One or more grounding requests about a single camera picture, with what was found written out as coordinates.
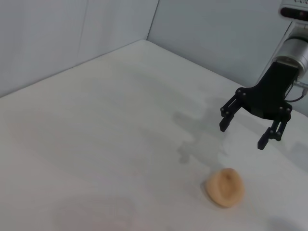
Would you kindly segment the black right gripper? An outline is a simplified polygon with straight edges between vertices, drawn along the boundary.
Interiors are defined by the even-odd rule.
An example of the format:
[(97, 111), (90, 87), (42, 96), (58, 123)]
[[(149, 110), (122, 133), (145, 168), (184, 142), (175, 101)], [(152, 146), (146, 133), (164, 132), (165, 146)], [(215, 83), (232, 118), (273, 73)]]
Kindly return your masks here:
[(244, 108), (254, 116), (272, 121), (271, 127), (267, 128), (257, 142), (259, 150), (263, 150), (269, 140), (281, 141), (292, 111), (291, 105), (285, 101), (285, 94), (298, 74), (297, 67), (273, 62), (255, 86), (239, 88), (221, 107), (220, 131), (225, 132), (234, 115)]

